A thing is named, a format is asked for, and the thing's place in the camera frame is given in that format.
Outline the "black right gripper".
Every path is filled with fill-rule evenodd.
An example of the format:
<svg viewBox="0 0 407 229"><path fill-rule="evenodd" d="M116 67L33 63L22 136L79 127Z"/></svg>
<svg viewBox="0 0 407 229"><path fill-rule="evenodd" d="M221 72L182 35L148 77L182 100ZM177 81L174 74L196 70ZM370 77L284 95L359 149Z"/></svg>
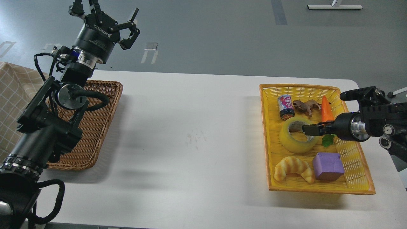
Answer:
<svg viewBox="0 0 407 229"><path fill-rule="evenodd" d="M360 113L342 113L333 124L303 125L302 132L308 142L317 141L319 136L324 135L336 135L339 139L351 142L365 142L370 138Z"/></svg>

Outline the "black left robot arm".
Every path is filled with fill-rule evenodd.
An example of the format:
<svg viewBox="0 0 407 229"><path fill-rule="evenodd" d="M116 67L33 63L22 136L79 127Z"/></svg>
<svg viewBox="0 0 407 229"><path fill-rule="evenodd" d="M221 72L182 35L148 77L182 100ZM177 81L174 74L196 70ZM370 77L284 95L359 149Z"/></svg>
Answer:
<svg viewBox="0 0 407 229"><path fill-rule="evenodd" d="M25 220L33 229L57 216L65 183L60 179L39 182L39 177L48 162L58 162L78 144L85 112L109 104L108 96L84 89L96 64L105 64L116 44L130 49L141 33L134 22L138 8L120 24L101 10L97 0L89 5L88 15L81 0L69 8L70 15L83 19L71 48L63 45L34 56L44 83L17 119L17 131L23 136L1 164L2 229L19 229Z"/></svg>

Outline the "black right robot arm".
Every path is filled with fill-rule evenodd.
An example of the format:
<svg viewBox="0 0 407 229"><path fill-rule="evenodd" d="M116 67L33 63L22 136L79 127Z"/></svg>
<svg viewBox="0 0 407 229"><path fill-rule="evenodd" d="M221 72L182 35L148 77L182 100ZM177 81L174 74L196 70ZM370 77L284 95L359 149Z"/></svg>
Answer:
<svg viewBox="0 0 407 229"><path fill-rule="evenodd" d="M307 136L334 134L339 139L365 142L378 137L379 144L390 155L407 160L406 103L391 103L376 87L348 90L340 94L342 101L357 101L359 110L341 113L334 121L302 126Z"/></svg>

